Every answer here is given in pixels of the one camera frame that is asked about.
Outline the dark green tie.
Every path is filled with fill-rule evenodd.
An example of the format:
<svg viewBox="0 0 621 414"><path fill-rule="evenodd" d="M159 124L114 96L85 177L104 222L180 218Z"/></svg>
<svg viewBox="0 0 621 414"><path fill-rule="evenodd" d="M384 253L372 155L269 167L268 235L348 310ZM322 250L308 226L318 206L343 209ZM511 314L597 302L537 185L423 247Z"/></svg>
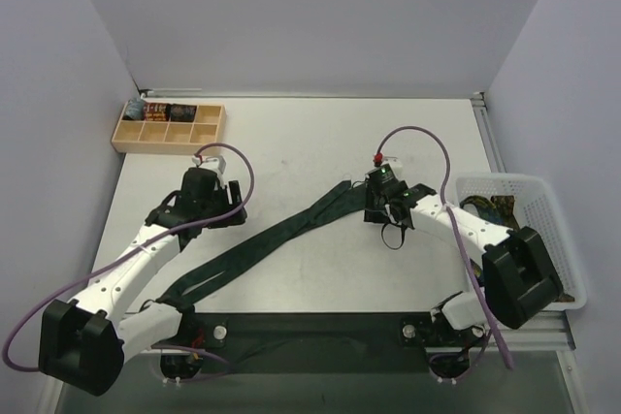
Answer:
<svg viewBox="0 0 621 414"><path fill-rule="evenodd" d="M310 207L187 272L156 301L177 309L189 308L241 277L289 241L364 210L369 197L366 186L341 181Z"/></svg>

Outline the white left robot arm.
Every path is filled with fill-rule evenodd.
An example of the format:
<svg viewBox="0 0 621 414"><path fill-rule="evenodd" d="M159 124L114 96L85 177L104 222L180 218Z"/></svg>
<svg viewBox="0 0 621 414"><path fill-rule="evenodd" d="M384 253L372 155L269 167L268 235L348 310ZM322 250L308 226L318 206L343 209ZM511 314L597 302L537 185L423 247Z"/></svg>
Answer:
<svg viewBox="0 0 621 414"><path fill-rule="evenodd" d="M132 302L160 272L207 229L245 223L241 188L225 182L225 161L209 157L189 168L179 190L147 216L120 264L68 302L53 300L42 316L38 369L94 396L105 394L123 366L166 340L189 345L196 324L174 305L153 303L133 316Z"/></svg>

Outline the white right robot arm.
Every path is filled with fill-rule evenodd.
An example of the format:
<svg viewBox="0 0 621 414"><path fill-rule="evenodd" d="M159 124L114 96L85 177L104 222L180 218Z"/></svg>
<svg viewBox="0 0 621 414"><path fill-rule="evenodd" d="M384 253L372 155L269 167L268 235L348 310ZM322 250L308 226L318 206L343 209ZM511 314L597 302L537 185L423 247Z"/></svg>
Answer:
<svg viewBox="0 0 621 414"><path fill-rule="evenodd" d="M470 292L439 305L430 322L438 344L449 346L465 330L489 323L518 329L564 294L562 280L540 234L531 227L512 230L481 219L442 200L432 188L409 187L388 164L366 174L371 212L384 223L412 229L454 245L471 268L480 268Z"/></svg>

